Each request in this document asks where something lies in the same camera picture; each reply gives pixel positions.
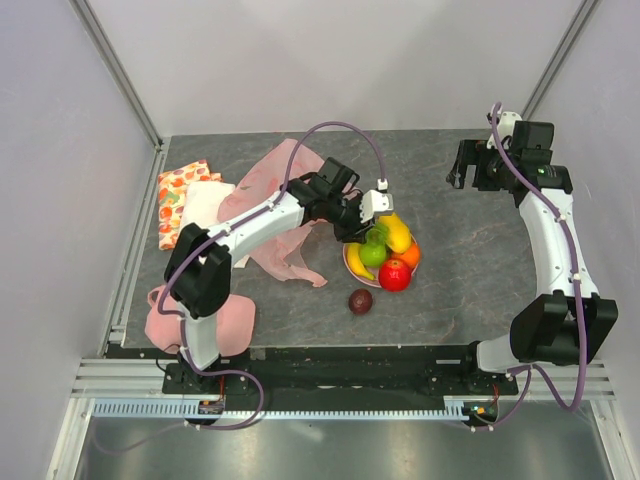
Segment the green fake grapes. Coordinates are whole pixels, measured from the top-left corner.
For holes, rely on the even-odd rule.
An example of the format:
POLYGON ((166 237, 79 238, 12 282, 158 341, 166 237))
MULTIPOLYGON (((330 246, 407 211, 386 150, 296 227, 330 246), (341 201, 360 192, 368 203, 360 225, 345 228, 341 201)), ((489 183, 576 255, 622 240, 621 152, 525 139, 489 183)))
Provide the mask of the green fake grapes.
POLYGON ((383 223, 376 222, 375 225, 366 232, 366 244, 380 244, 387 245, 390 230, 389 227, 383 223))

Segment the green fake apple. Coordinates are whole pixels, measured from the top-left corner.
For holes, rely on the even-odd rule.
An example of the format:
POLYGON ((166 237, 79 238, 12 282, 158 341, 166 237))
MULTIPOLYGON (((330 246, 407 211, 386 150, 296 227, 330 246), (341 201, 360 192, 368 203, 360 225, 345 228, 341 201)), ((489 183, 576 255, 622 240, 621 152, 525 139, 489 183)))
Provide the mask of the green fake apple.
POLYGON ((384 242, 368 241, 360 246, 359 258, 365 267, 379 268, 389 258, 384 242))

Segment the yellow fake banana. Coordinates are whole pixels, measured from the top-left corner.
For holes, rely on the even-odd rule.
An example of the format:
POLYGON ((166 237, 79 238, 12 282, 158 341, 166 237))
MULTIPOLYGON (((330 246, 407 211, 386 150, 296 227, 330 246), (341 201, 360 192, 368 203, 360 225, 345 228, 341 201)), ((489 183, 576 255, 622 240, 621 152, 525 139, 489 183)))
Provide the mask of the yellow fake banana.
POLYGON ((350 243, 347 246, 347 265, 357 277, 367 281, 375 281, 376 276, 364 265, 360 258, 360 248, 361 245, 359 243, 350 243))

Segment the yellow fake mango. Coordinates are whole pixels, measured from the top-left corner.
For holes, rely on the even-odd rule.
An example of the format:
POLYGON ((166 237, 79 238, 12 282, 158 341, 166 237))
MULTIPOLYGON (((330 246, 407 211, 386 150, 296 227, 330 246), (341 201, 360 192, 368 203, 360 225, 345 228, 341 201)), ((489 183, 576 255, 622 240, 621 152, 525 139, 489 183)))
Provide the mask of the yellow fake mango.
POLYGON ((396 213, 380 216, 378 223, 386 231, 386 245, 393 253, 403 254, 410 248, 412 244, 411 232, 396 213))

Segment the fake orange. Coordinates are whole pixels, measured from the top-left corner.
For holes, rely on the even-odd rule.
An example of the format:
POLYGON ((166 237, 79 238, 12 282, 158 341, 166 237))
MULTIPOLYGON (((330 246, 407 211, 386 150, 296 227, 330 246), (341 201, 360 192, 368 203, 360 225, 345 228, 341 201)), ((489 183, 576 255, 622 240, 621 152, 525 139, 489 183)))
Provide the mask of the fake orange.
POLYGON ((418 244, 413 241, 405 252, 394 252, 391 257, 404 262, 409 268, 415 269, 421 261, 421 249, 418 244))

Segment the red fake fruit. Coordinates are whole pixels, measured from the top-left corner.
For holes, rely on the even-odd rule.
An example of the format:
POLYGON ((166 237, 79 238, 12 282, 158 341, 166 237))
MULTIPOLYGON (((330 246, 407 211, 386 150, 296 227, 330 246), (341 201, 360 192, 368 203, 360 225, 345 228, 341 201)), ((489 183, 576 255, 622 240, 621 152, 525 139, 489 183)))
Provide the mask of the red fake fruit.
POLYGON ((390 292, 405 290, 412 279, 412 269, 402 260, 391 258, 378 270, 379 285, 390 292))

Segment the dark purple fake plum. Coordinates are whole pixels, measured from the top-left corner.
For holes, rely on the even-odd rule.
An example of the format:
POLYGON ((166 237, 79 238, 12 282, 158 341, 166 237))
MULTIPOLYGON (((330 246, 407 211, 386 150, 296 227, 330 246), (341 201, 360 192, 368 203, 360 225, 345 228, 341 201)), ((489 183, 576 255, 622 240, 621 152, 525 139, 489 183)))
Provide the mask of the dark purple fake plum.
POLYGON ((365 315, 373 307, 374 298, 367 289, 354 290, 348 298, 348 309, 353 315, 365 315))

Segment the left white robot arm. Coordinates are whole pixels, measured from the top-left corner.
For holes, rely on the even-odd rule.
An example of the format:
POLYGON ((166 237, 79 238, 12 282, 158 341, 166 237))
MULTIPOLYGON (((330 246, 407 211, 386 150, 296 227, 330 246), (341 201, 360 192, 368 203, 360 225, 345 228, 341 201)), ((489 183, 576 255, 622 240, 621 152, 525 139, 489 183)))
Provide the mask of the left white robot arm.
POLYGON ((163 296, 178 304, 181 351, 190 363, 184 379, 196 392, 211 392, 219 382, 220 371, 213 364, 222 355, 216 314, 230 296, 235 263, 276 236, 317 220, 331 223, 339 242, 363 242, 374 224, 378 192, 344 191, 358 180, 351 169, 329 158, 318 172, 286 182, 229 221, 183 230, 165 270, 163 296))

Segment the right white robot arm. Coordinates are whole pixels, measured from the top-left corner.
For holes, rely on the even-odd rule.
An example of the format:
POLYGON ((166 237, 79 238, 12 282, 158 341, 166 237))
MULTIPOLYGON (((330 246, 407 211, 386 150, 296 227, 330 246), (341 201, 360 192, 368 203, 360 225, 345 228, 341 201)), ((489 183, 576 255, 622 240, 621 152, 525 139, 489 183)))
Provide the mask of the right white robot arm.
POLYGON ((468 167, 474 167, 473 188, 513 196, 530 238, 536 297, 507 334, 479 342, 475 359, 458 368, 460 386, 473 394, 493 383, 494 372, 524 364, 590 363, 618 318, 616 302, 601 297, 583 259, 571 177, 551 162, 553 124, 509 111, 488 119, 490 138, 461 141, 446 180, 461 189, 468 167))

